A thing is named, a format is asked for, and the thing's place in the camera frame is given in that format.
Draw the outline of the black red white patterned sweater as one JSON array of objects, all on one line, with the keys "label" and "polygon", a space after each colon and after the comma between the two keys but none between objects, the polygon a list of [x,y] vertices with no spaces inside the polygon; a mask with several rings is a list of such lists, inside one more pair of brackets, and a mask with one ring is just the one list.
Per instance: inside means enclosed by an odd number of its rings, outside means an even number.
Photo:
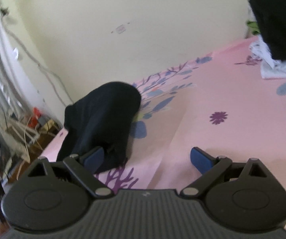
[{"label": "black red white patterned sweater", "polygon": [[57,161],[71,154],[84,155],[96,147],[104,151],[97,173],[118,168],[127,160],[126,150],[132,121],[140,109],[140,92],[130,84],[114,81],[91,91],[65,108],[68,134]]}]

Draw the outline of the black folded garment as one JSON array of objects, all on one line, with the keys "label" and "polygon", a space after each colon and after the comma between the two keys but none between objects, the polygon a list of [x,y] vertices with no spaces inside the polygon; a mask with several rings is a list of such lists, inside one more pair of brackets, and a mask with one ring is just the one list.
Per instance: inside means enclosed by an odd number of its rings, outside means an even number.
[{"label": "black folded garment", "polygon": [[286,61],[286,0],[249,0],[272,58]]}]

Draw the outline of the pink floral bed sheet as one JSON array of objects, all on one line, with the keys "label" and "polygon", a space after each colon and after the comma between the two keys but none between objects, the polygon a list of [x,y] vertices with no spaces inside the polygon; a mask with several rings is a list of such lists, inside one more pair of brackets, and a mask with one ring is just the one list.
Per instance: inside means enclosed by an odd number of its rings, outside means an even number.
[{"label": "pink floral bed sheet", "polygon": [[236,162],[260,159],[286,189],[286,79],[262,79],[250,40],[134,83],[142,106],[124,167],[98,174],[112,190],[181,190],[200,176],[199,147]]}]

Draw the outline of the green object by wall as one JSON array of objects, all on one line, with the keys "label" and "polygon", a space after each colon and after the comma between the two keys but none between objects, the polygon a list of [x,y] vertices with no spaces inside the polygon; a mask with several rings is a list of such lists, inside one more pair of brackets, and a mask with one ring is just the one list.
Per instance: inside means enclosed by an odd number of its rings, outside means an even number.
[{"label": "green object by wall", "polygon": [[259,27],[256,21],[247,21],[246,25],[251,35],[254,35],[254,36],[260,35],[260,30],[259,30]]}]

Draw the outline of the wooden side table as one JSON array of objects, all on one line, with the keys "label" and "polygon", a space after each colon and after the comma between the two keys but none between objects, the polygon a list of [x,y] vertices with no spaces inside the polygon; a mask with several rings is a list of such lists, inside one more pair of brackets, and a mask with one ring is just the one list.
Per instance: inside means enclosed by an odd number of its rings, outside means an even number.
[{"label": "wooden side table", "polygon": [[29,155],[29,161],[23,160],[16,170],[16,179],[18,180],[24,171],[44,152],[45,148],[58,135],[59,125],[53,120],[49,119],[45,125],[38,129],[32,129],[25,126],[23,130],[23,144]]}]

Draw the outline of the red plastic bag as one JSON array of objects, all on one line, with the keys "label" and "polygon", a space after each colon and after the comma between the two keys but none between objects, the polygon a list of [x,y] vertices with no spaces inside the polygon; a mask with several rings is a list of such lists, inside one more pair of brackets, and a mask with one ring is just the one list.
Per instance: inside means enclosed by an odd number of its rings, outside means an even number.
[{"label": "red plastic bag", "polygon": [[41,112],[38,108],[34,107],[33,108],[33,115],[30,119],[30,122],[29,122],[29,127],[31,128],[35,128],[39,122],[38,122],[38,118],[41,116]]}]

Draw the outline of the white folded cloth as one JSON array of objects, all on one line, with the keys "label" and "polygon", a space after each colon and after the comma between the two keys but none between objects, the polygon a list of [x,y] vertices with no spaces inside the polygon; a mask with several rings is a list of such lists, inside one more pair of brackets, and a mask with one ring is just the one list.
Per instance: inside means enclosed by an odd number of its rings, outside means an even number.
[{"label": "white folded cloth", "polygon": [[286,79],[286,61],[273,59],[268,45],[260,35],[249,45],[249,50],[251,57],[260,61],[262,79]]}]

